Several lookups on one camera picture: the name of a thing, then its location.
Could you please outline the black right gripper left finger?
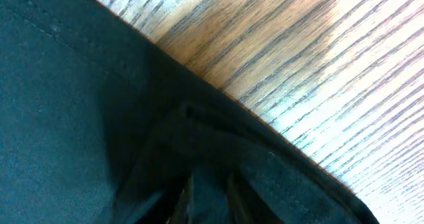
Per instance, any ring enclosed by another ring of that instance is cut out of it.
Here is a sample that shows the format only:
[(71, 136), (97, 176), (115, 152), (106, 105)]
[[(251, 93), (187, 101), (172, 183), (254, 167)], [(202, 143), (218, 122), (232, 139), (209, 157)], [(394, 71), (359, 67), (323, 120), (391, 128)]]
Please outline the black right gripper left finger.
[(193, 176), (190, 175), (185, 181), (180, 192), (177, 204), (166, 224), (192, 224), (193, 211)]

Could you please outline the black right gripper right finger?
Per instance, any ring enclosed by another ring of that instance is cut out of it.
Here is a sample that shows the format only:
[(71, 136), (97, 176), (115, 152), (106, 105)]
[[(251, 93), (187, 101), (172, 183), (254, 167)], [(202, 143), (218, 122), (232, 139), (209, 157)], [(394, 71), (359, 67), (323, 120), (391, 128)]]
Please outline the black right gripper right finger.
[(235, 223), (275, 223), (272, 210), (240, 174), (233, 172), (229, 175), (227, 199)]

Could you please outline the black t-shirt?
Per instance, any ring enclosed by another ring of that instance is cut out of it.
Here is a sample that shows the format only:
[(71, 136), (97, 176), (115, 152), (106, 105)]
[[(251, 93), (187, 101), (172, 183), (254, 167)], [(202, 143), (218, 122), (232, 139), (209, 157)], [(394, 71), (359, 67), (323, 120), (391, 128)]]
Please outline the black t-shirt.
[(235, 223), (240, 174), (275, 223), (375, 223), (297, 148), (95, 0), (1, 0), (1, 222)]

